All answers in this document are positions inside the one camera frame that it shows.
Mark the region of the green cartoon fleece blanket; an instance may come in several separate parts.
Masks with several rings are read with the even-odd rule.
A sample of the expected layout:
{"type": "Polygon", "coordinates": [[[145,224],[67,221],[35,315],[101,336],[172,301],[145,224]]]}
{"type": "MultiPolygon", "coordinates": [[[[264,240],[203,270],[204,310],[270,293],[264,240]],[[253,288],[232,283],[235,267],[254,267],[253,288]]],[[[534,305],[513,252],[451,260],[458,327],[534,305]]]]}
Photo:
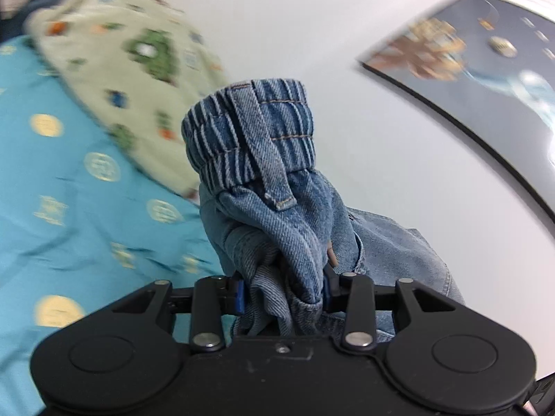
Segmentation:
{"type": "Polygon", "coordinates": [[[142,172],[179,196],[198,189],[181,121],[227,79],[181,10],[165,0],[64,0],[28,16],[25,33],[142,172]]]}

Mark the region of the blue denim jeans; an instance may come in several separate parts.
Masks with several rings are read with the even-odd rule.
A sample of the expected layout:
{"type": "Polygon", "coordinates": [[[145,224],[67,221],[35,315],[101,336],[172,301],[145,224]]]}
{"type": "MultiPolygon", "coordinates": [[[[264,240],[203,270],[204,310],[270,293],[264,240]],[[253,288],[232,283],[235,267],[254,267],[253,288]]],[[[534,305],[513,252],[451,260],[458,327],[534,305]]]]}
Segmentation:
{"type": "Polygon", "coordinates": [[[315,166],[314,123],[302,83],[252,80],[217,90],[181,122],[200,178],[200,217],[221,267],[247,283],[236,335],[340,336],[324,310],[324,269],[392,286],[410,278],[455,301],[452,273],[413,228],[348,208],[315,166]]]}

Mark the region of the gold leaf framed picture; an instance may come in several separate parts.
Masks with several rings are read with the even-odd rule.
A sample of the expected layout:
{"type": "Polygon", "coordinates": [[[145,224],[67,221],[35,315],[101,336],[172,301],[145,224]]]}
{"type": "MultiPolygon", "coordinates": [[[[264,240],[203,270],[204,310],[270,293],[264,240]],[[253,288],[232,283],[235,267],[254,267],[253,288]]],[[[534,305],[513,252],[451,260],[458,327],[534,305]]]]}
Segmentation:
{"type": "Polygon", "coordinates": [[[554,20],[506,0],[454,0],[360,57],[444,116],[554,213],[554,20]]]}

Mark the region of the teal patterned bed sheet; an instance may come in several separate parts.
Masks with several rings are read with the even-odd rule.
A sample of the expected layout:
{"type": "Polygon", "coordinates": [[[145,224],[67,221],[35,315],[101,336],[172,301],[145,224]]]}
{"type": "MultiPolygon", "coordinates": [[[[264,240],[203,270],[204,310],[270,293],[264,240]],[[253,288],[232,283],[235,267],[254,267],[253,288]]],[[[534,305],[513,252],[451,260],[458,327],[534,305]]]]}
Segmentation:
{"type": "Polygon", "coordinates": [[[28,38],[1,47],[1,411],[35,415],[54,331],[155,280],[221,271],[195,204],[148,179],[28,38]]]}

